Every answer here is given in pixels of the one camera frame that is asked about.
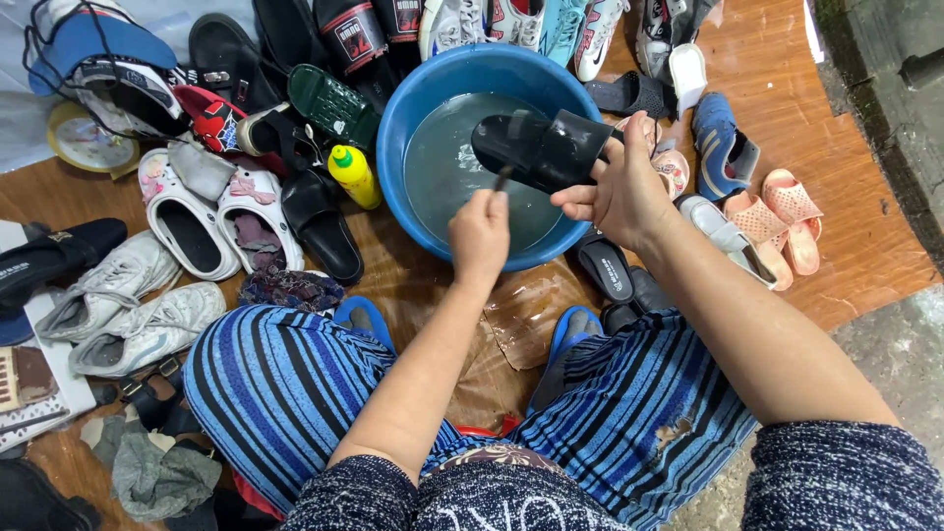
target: blue sneaker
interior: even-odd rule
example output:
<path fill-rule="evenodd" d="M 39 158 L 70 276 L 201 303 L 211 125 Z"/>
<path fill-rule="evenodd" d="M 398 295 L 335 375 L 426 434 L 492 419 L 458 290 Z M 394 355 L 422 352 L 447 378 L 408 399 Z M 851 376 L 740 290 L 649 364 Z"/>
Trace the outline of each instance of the blue sneaker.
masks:
<path fill-rule="evenodd" d="M 699 194 L 719 201 L 750 186 L 761 148 L 737 128 L 727 98 L 708 93 L 692 119 L 695 149 L 701 154 Z"/>
<path fill-rule="evenodd" d="M 351 311 L 355 308 L 361 308 L 367 314 L 370 320 L 369 324 L 359 322 L 357 317 L 351 318 Z M 334 311 L 334 317 L 331 319 L 336 323 L 350 323 L 350 331 L 357 335 L 372 337 L 377 342 L 387 348 L 391 354 L 396 356 L 394 341 L 390 338 L 390 331 L 387 329 L 387 323 L 383 320 L 380 310 L 370 299 L 355 295 L 341 301 L 341 305 Z"/>
<path fill-rule="evenodd" d="M 577 51 L 588 0 L 547 0 L 538 52 L 566 68 Z"/>
<path fill-rule="evenodd" d="M 586 317 L 577 316 L 581 320 L 571 323 L 571 318 L 578 312 L 585 313 Z M 525 417 L 530 417 L 534 415 L 534 412 L 544 409 L 564 392 L 564 364 L 555 365 L 555 362 L 561 354 L 591 335 L 603 335 L 603 325 L 600 324 L 599 317 L 589 308 L 571 306 L 564 311 L 561 318 L 557 319 L 554 335 L 550 339 L 548 368 L 545 369 L 541 381 L 534 389 L 534 394 L 531 395 Z"/>

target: white plastic sheet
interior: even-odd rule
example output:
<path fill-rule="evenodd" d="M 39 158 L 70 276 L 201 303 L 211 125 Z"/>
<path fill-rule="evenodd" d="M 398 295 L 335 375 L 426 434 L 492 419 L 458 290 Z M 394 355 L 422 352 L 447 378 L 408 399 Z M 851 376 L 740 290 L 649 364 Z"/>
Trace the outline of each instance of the white plastic sheet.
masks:
<path fill-rule="evenodd" d="M 7 172 L 53 156 L 46 144 L 46 119 L 57 96 L 37 97 L 29 90 L 21 64 L 23 30 L 38 0 L 0 0 L 0 172 Z M 232 17 L 256 39 L 251 0 L 119 0 L 138 24 L 171 45 L 177 60 L 187 62 L 187 37 L 194 21 L 206 13 Z M 45 7 L 41 27 L 48 28 Z"/>

